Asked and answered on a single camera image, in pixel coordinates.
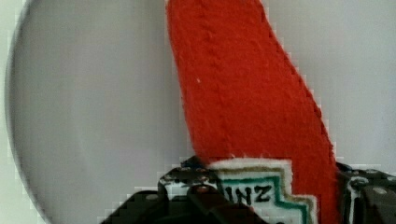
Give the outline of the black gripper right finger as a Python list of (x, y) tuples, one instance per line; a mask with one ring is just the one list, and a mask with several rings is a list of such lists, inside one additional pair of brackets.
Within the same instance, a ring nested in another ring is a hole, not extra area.
[(341, 224), (396, 224), (396, 177), (336, 163)]

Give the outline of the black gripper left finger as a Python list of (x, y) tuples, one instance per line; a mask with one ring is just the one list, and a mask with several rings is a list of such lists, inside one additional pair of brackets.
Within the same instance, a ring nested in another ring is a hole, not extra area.
[(142, 190), (101, 224), (268, 224), (220, 192), (214, 171), (193, 156), (163, 175), (156, 190)]

